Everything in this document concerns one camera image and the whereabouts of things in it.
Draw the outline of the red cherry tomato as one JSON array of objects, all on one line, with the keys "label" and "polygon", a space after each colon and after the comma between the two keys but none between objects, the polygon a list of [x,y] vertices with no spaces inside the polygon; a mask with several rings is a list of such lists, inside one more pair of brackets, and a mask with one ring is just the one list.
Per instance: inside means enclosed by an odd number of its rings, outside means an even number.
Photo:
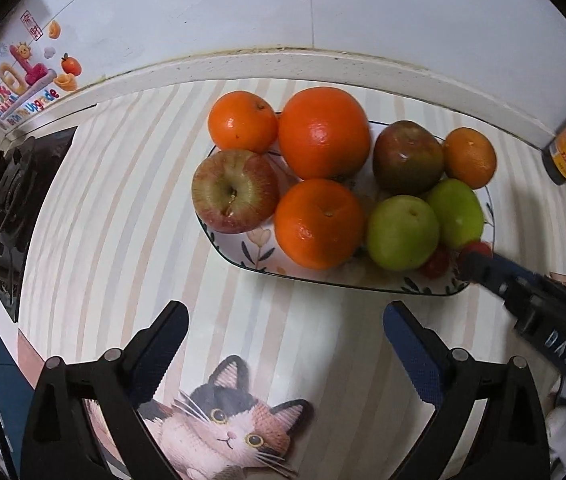
[{"label": "red cherry tomato", "polygon": [[492,255],[492,246],[482,240],[473,240],[473,242],[466,244],[457,255],[457,266],[459,269],[462,268],[464,261],[466,261],[468,255],[471,254],[480,254],[490,257]]},{"label": "red cherry tomato", "polygon": [[419,272],[425,278],[429,280],[437,280],[445,275],[450,266],[450,252],[445,246],[438,246],[432,256],[428,258],[423,266],[420,266]]}]

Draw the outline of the green apple right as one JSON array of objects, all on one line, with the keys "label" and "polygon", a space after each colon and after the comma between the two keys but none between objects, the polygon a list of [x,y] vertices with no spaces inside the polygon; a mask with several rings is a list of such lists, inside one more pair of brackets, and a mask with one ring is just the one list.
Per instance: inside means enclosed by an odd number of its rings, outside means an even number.
[{"label": "green apple right", "polygon": [[425,202],[440,222],[440,239],[452,250],[480,240],[484,231],[484,214],[480,201],[469,185],[457,179],[437,183]]}]

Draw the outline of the green apple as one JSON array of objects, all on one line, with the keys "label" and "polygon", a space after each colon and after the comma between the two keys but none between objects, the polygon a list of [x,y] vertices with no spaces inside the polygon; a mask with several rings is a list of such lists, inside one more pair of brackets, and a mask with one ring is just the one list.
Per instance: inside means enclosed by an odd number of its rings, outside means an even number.
[{"label": "green apple", "polygon": [[403,272],[420,268],[439,241],[440,224],[433,208],[420,198],[398,195],[374,207],[365,247],[382,269]]},{"label": "green apple", "polygon": [[440,222],[440,239],[452,250],[480,240],[484,231],[484,214],[480,201],[469,185],[457,179],[437,183],[425,202]]}]

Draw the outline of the green apple left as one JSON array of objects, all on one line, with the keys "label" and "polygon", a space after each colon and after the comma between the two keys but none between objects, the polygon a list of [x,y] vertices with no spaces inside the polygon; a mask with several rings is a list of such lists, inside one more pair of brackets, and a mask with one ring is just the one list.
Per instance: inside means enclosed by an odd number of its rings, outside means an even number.
[{"label": "green apple left", "polygon": [[374,207],[365,247],[382,269],[403,272],[420,268],[439,241],[440,224],[433,208],[420,198],[398,195]]}]

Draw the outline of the orange back right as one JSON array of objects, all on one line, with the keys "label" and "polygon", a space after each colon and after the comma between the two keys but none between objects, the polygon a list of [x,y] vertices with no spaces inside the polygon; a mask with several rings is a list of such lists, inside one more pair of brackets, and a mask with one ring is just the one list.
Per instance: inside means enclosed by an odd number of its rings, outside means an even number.
[{"label": "orange back right", "polygon": [[497,169],[497,154],[483,133],[461,127],[451,131],[443,143],[445,172],[470,188],[484,188]]}]

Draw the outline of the dark red apple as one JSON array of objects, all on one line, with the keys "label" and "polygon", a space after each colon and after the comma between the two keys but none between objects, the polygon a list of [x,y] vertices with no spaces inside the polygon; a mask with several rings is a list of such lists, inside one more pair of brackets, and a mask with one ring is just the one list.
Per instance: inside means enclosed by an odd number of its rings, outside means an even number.
[{"label": "dark red apple", "polygon": [[442,144],[416,122],[398,120],[376,138],[372,169],[390,195],[422,195],[443,177]]}]

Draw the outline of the orange front middle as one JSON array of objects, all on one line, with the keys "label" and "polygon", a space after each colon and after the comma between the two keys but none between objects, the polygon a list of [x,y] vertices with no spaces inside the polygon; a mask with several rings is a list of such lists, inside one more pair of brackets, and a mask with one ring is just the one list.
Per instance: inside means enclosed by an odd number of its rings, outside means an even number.
[{"label": "orange front middle", "polygon": [[310,179],[289,189],[273,216],[274,235],[299,266],[327,270],[353,257],[365,232],[365,213],[348,188]]}]

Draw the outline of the large orange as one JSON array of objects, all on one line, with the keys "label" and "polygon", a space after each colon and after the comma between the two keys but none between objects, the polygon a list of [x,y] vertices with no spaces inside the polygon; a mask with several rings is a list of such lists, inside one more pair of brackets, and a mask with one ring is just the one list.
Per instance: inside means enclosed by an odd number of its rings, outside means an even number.
[{"label": "large orange", "polygon": [[367,115],[348,92],[315,87],[295,93],[279,117],[281,154],[300,179],[356,174],[371,151]]}]

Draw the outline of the striped cat table mat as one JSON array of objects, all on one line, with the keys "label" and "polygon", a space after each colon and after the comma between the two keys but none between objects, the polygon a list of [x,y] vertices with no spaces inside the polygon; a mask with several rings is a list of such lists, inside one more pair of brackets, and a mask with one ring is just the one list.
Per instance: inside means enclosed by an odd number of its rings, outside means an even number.
[{"label": "striped cat table mat", "polygon": [[[44,359],[91,361],[124,346],[169,300],[181,300],[191,328],[158,402],[191,392],[235,354],[258,399],[274,407],[303,398],[315,408],[286,455],[298,478],[387,479],[432,413],[384,337],[388,301],[405,301],[449,347],[477,360],[525,356],[546,405],[558,374],[511,332],[511,316],[481,287],[428,298],[304,283],[240,269],[213,248],[191,201],[192,174],[211,148],[211,105],[247,90],[281,110],[296,92],[319,84],[210,80],[98,104],[79,122],[36,222],[18,325]],[[566,275],[566,187],[551,184],[538,151],[468,116],[341,88],[372,122],[409,119],[435,136],[456,127],[484,133],[498,157],[485,209],[496,226],[496,252]]]}]

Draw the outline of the floral ceramic fruit plate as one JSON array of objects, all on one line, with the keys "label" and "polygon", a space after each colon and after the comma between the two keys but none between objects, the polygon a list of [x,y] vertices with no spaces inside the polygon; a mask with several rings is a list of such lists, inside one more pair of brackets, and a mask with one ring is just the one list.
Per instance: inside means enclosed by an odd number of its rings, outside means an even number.
[{"label": "floral ceramic fruit plate", "polygon": [[[294,186],[300,178],[289,169],[279,146],[274,144],[265,155],[279,181],[281,197]],[[372,151],[364,166],[356,176],[343,184],[369,208],[388,197],[375,182],[372,169]],[[492,246],[496,240],[494,205],[489,188],[474,191],[484,214],[483,243]],[[460,278],[456,258],[452,257],[448,269],[439,278],[425,278],[417,271],[395,273],[377,266],[364,247],[355,252],[353,258],[336,268],[312,270],[299,266],[283,252],[274,235],[273,220],[269,218],[255,230],[240,234],[223,234],[211,229],[198,217],[207,240],[213,249],[228,263],[246,271],[258,272],[289,278],[307,283],[330,285],[351,289],[373,290],[387,294],[408,294],[422,296],[449,297],[462,292],[469,286]]]}]

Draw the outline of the red apple front left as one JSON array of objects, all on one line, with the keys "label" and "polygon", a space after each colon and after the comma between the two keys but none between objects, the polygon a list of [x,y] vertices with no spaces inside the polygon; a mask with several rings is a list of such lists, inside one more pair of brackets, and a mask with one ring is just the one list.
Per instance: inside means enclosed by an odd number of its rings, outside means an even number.
[{"label": "red apple front left", "polygon": [[205,158],[194,172],[191,194],[197,217],[223,234],[256,229],[274,214],[281,197],[266,157],[246,150]]}]

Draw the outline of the black gas stove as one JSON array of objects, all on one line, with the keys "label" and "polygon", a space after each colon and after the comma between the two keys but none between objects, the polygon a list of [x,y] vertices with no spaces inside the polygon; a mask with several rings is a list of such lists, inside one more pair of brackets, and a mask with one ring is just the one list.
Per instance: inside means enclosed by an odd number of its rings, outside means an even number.
[{"label": "black gas stove", "polygon": [[0,300],[14,322],[36,219],[75,132],[62,129],[0,150]]}]

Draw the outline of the small orange back left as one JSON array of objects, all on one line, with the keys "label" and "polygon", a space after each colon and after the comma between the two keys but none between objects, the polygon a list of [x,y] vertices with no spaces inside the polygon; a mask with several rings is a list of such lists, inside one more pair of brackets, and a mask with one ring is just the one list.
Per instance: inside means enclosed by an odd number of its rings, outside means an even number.
[{"label": "small orange back left", "polygon": [[277,114],[255,93],[236,90],[220,96],[208,114],[211,140],[220,150],[266,153],[277,140]]}]

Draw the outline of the colourful wall sticker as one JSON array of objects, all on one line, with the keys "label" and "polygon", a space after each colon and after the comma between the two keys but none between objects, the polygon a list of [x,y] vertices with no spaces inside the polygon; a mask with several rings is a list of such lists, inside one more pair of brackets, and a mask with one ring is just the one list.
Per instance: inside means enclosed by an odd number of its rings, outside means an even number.
[{"label": "colourful wall sticker", "polygon": [[16,11],[0,28],[0,128],[13,129],[77,91],[82,74],[59,21]]}]

